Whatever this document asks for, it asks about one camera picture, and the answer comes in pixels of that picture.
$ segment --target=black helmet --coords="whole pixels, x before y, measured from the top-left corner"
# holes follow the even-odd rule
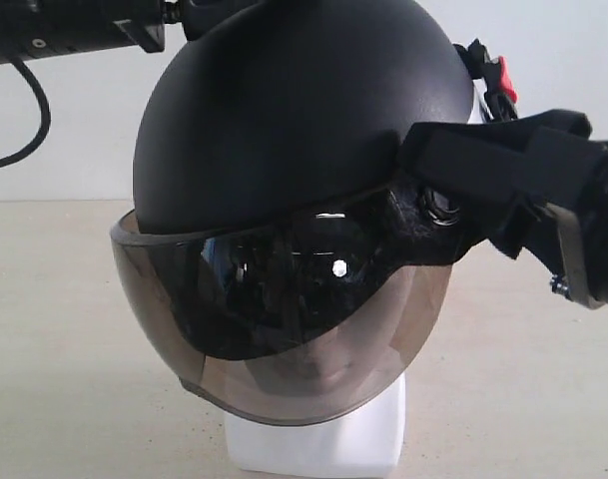
[[[186,45],[112,229],[122,284],[184,386],[276,425],[346,414],[429,336],[465,225],[425,215],[395,155],[468,123],[473,82],[410,0],[268,0]]]

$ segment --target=tinted visor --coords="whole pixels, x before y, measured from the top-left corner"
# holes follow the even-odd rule
[[[451,266],[413,265],[381,211],[331,212],[221,235],[111,232],[149,340],[190,391],[246,419],[317,424],[406,369],[436,322]]]

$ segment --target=red clip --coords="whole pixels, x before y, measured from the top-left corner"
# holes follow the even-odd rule
[[[505,57],[499,57],[499,63],[501,64],[501,81],[499,88],[510,98],[510,100],[512,100],[512,103],[516,104],[519,96],[514,89],[514,85],[512,85],[512,79],[510,79],[510,74],[507,71],[507,61],[505,60]]]

